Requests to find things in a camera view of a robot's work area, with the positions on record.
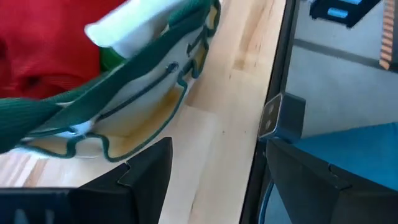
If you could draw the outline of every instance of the green bag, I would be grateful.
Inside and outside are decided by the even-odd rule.
[[[221,6],[189,0],[160,37],[108,73],[44,100],[0,100],[0,152],[116,162],[142,149],[176,114],[200,76]]]

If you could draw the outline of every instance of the green strap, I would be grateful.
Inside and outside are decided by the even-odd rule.
[[[0,100],[0,153],[12,149],[29,132],[61,109],[53,103],[28,99]]]
[[[168,24],[170,27],[179,26],[180,22],[189,20],[192,14],[198,12],[203,12],[199,20],[204,23],[207,14],[210,10],[210,6],[215,2],[215,0],[191,0],[187,1],[185,5],[178,11],[174,12],[169,16]]]

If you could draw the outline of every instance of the black plastic part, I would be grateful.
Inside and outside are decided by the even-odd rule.
[[[394,72],[398,72],[398,47],[396,47],[396,43],[398,43],[398,27],[396,28],[396,26],[398,26],[398,4],[395,3],[394,4],[394,25],[393,26],[393,30],[392,30],[392,60],[390,62],[390,71],[394,71]]]
[[[352,28],[357,24],[380,0],[362,0],[358,4],[340,0],[315,0],[310,9],[313,19],[326,19],[346,25]],[[328,14],[330,8],[344,10],[348,12],[345,18],[331,16]]]
[[[318,159],[280,139],[267,161],[292,223],[397,223],[398,192]]]
[[[262,110],[259,140],[278,137],[288,142],[301,138],[305,112],[305,100],[290,93],[279,93]]]
[[[0,189],[0,223],[156,224],[171,167],[163,138],[78,189]]]
[[[272,189],[274,188],[274,182],[271,180],[268,183],[268,186],[266,189],[264,189],[264,193],[262,195],[262,200],[261,200],[261,205],[259,207],[259,221],[258,224],[265,224],[266,222],[266,213],[267,213],[267,206],[268,206],[268,201],[269,197],[271,196]]]
[[[286,0],[274,64],[272,66],[271,79],[268,83],[268,92],[264,104],[278,93],[285,90],[299,3],[299,0]],[[258,221],[262,195],[264,189],[267,188],[271,181],[265,153],[266,144],[258,141],[253,155],[253,162],[239,223],[252,224]]]

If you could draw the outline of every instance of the wooden table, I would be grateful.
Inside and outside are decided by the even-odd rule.
[[[159,223],[238,223],[284,13],[284,0],[224,0],[204,74],[159,136],[172,176]],[[119,163],[0,156],[1,187],[78,187]]]

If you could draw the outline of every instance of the floor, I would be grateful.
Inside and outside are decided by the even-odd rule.
[[[380,69],[383,4],[356,26],[309,16],[300,2],[286,91],[307,101],[303,136],[398,121],[398,74]],[[274,187],[266,224],[290,223]]]

